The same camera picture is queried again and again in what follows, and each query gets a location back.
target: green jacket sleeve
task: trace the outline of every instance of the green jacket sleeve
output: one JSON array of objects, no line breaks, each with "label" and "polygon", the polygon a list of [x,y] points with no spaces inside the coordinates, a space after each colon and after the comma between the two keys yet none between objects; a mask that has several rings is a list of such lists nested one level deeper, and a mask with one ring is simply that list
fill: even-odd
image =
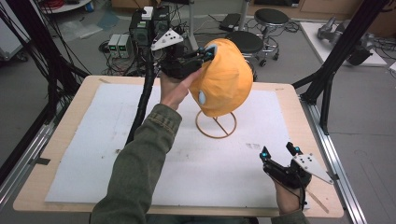
[{"label": "green jacket sleeve", "polygon": [[308,219],[306,219],[304,213],[299,210],[290,214],[286,214],[279,217],[271,218],[272,224],[309,224]]},{"label": "green jacket sleeve", "polygon": [[181,116],[155,105],[114,162],[107,195],[92,211],[91,223],[146,223],[152,194],[171,149]]}]

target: aluminum frame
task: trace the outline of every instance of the aluminum frame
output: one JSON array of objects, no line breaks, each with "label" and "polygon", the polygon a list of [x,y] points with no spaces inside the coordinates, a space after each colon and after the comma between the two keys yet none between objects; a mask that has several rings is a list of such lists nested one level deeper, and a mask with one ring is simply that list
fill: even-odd
[{"label": "aluminum frame", "polygon": [[303,109],[310,115],[310,122],[315,127],[317,132],[317,140],[321,143],[321,150],[325,156],[328,168],[331,169],[332,174],[338,176],[338,180],[334,181],[340,197],[342,197],[342,203],[346,211],[349,214],[350,220],[354,224],[367,224],[366,218],[361,210],[358,199],[349,183],[347,174],[344,167],[338,157],[337,151],[335,150],[332,139],[327,135],[320,127],[320,111],[316,105],[309,105],[305,101],[301,101]]}]

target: black stool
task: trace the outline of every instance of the black stool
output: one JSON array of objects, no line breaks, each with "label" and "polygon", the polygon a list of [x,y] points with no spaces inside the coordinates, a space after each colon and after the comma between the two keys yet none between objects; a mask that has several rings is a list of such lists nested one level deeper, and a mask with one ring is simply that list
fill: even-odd
[{"label": "black stool", "polygon": [[[233,41],[245,58],[254,57],[259,60],[259,53],[265,52],[264,58],[260,61],[260,66],[265,66],[265,57],[268,52],[277,50],[274,60],[277,60],[279,55],[279,45],[272,37],[268,36],[268,34],[278,27],[283,27],[289,21],[289,18],[281,11],[271,8],[263,8],[254,13],[254,19],[258,24],[265,27],[264,30],[262,30],[262,38],[245,31],[229,33],[225,38]],[[276,44],[274,46],[270,45],[270,40]]]},{"label": "black stool", "polygon": [[264,26],[264,29],[262,30],[264,48],[262,51],[265,52],[265,55],[264,59],[260,62],[260,65],[265,66],[265,57],[268,52],[274,52],[276,50],[276,54],[273,57],[274,60],[277,60],[279,56],[279,45],[271,36],[269,36],[269,34],[277,28],[284,27],[286,23],[289,22],[289,17],[279,10],[262,8],[254,13],[254,20],[258,24]]}]

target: person's right hand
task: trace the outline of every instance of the person's right hand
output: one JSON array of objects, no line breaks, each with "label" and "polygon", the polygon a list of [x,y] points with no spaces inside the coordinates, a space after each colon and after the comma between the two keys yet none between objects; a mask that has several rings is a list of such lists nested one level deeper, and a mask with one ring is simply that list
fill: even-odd
[{"label": "person's right hand", "polygon": [[161,101],[160,104],[167,105],[174,110],[178,109],[178,105],[189,94],[191,83],[202,73],[202,69],[191,73],[183,80],[168,77],[161,74]]},{"label": "person's right hand", "polygon": [[300,209],[300,189],[285,189],[274,180],[276,189],[276,202],[280,215],[295,212]]}]

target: white bracket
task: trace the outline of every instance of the white bracket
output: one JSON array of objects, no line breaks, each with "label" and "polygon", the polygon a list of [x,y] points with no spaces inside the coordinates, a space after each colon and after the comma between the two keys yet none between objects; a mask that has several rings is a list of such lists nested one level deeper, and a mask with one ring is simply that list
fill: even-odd
[{"label": "white bracket", "polygon": [[334,183],[329,175],[321,168],[320,164],[312,153],[293,156],[293,160],[296,161],[297,164],[299,164],[309,174],[314,175],[329,184]]},{"label": "white bracket", "polygon": [[182,42],[183,36],[176,33],[174,30],[169,29],[161,38],[151,45],[151,50],[163,49],[168,46]]},{"label": "white bracket", "polygon": [[143,8],[143,10],[145,10],[145,12],[142,14],[143,21],[151,21],[153,9],[154,9],[153,7]]}]

